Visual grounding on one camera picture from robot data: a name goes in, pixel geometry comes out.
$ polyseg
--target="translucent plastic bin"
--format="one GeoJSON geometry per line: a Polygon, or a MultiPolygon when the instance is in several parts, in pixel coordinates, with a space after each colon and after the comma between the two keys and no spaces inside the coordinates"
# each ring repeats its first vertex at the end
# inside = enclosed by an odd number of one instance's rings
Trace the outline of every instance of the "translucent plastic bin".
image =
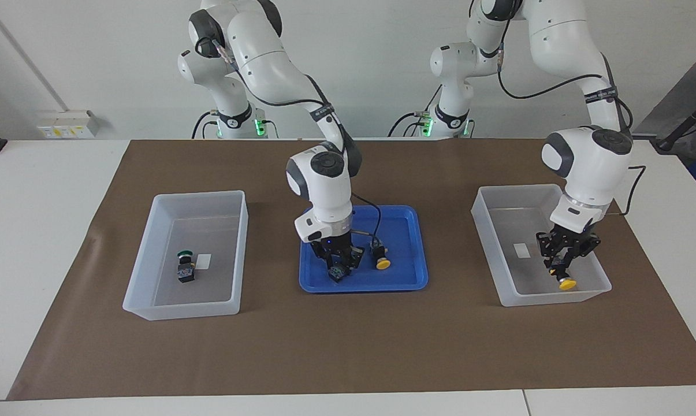
{"type": "Polygon", "coordinates": [[[157,195],[122,308],[148,321],[238,313],[247,224],[243,191],[157,195]],[[211,255],[188,283],[176,275],[183,250],[211,255]]]}
{"type": "Polygon", "coordinates": [[[548,274],[535,234],[553,228],[561,193],[553,184],[479,188],[471,213],[502,305],[580,302],[612,289],[593,252],[569,268],[575,289],[560,290],[548,274]]]}

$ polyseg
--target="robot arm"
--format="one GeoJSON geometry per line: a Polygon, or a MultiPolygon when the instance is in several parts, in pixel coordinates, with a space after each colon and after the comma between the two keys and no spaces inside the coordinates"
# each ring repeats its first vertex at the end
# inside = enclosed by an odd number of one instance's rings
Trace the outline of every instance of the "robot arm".
{"type": "Polygon", "coordinates": [[[227,77],[231,68],[186,50],[178,56],[178,71],[190,83],[207,88],[214,98],[219,137],[244,139],[265,134],[258,122],[265,113],[250,105],[242,82],[227,77]]]}
{"type": "Polygon", "coordinates": [[[295,221],[297,233],[325,259],[329,276],[340,281],[363,256],[351,243],[350,201],[350,178],[358,174],[362,156],[316,82],[290,61],[280,32],[281,17],[269,0],[222,3],[189,19],[200,54],[223,58],[259,101],[302,106],[324,134],[325,142],[289,159],[286,178],[297,195],[312,203],[295,221]]]}
{"type": "Polygon", "coordinates": [[[551,276],[561,289],[570,289],[575,286],[567,273],[571,261],[601,242],[593,228],[604,218],[625,176],[632,137],[609,64],[591,39],[583,2],[525,0],[521,11],[529,22],[535,64],[556,76],[579,78],[576,83],[590,114],[591,126],[550,134],[541,154],[543,163],[567,183],[550,216],[554,227],[539,233],[538,242],[551,276]]]}
{"type": "Polygon", "coordinates": [[[577,79],[585,96],[591,126],[554,132],[542,150],[543,162],[567,184],[550,217],[554,227],[539,233],[538,242],[551,276],[561,289],[571,289],[575,281],[566,269],[601,242],[593,226],[604,218],[630,163],[632,138],[609,65],[591,39],[581,0],[474,0],[470,11],[466,31],[471,43],[433,53],[433,73],[441,78],[443,93],[431,115],[432,135],[458,134],[472,97],[463,80],[493,74],[491,61],[498,61],[494,69],[501,71],[500,44],[515,18],[528,21],[535,64],[550,74],[577,79]]]}
{"type": "Polygon", "coordinates": [[[474,88],[466,80],[490,76],[497,71],[497,51],[504,32],[504,21],[488,19],[474,2],[466,32],[470,42],[436,48],[430,56],[430,69],[442,85],[440,100],[433,106],[425,135],[457,137],[464,131],[474,88]]]}

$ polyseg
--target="power socket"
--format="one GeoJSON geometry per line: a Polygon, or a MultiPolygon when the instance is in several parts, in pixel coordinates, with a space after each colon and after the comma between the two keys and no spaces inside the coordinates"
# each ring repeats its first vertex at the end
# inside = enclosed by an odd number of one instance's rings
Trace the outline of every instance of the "power socket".
{"type": "Polygon", "coordinates": [[[96,139],[99,123],[90,111],[41,113],[37,125],[45,139],[96,139]]]}

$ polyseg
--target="brown mat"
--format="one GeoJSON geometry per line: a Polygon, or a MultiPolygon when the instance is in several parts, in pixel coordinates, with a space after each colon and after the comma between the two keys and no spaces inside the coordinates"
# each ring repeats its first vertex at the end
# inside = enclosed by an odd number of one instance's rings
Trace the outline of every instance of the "brown mat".
{"type": "Polygon", "coordinates": [[[624,218],[598,225],[612,292],[500,305],[469,210],[482,185],[557,181],[540,140],[361,142],[353,188],[417,210],[429,285],[303,292],[292,221],[307,203],[284,166],[309,145],[132,142],[8,398],[696,384],[696,342],[624,218]],[[152,198],[237,189],[250,212],[240,314],[148,322],[122,310],[152,198]]]}

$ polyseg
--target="table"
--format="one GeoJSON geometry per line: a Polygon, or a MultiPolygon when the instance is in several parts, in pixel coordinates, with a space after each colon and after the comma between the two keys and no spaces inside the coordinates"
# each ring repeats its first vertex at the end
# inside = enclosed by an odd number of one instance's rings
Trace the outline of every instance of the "table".
{"type": "MultiPolygon", "coordinates": [[[[81,245],[128,142],[11,142],[0,155],[0,400],[81,245]]],[[[696,339],[696,182],[636,142],[648,172],[628,223],[696,339]]],[[[630,173],[630,181],[636,172],[630,173]]],[[[618,190],[624,206],[632,182],[618,190]]],[[[696,387],[377,395],[107,398],[2,403],[0,414],[696,414],[696,387]]]]}

